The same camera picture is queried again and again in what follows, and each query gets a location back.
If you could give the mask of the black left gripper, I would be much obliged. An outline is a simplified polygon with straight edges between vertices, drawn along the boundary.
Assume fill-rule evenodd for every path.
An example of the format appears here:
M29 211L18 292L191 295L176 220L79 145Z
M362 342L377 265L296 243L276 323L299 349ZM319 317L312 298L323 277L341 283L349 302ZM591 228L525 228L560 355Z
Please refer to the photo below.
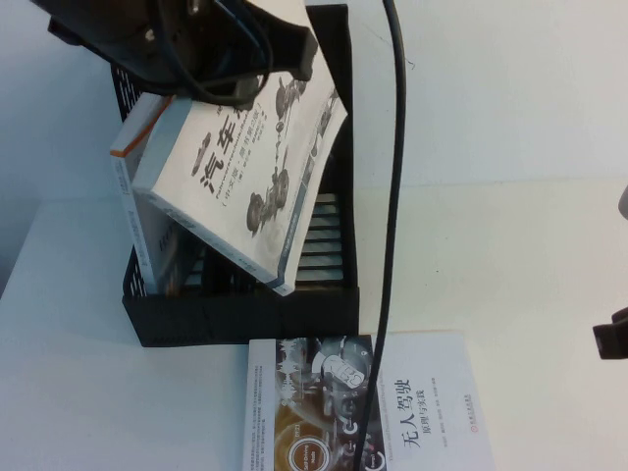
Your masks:
M146 1L36 1L48 30L126 71L145 90L184 94L162 55ZM254 75L254 47L216 1L163 1L164 26L196 81L216 93Z

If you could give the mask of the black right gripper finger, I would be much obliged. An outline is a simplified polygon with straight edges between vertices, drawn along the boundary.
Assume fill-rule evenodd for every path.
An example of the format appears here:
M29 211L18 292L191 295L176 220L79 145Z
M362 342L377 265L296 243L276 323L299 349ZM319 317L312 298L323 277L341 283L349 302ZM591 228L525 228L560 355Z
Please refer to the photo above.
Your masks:
M611 316L609 324L593 326L593 333L602 360L628 358L628 308Z

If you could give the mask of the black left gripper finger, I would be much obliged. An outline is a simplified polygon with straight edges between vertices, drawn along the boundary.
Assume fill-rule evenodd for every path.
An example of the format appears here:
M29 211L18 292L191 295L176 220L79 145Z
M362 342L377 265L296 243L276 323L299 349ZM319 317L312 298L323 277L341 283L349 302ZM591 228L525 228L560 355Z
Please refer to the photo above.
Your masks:
M290 73L309 81L313 74L318 41L301 0L245 1L253 18L262 26L273 53L271 71Z

